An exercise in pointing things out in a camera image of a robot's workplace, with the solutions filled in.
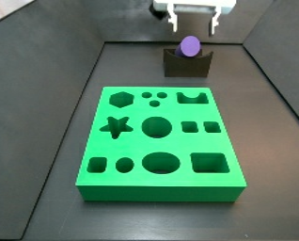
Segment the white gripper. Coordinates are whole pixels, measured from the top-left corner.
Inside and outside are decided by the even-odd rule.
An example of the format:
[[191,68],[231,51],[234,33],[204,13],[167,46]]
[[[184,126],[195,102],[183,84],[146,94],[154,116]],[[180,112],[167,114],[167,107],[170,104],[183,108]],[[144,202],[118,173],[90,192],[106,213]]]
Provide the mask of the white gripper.
[[155,11],[168,13],[168,23],[174,33],[178,32],[176,13],[214,13],[208,25],[208,35],[215,35],[219,17],[228,14],[236,5],[236,0],[152,0]]

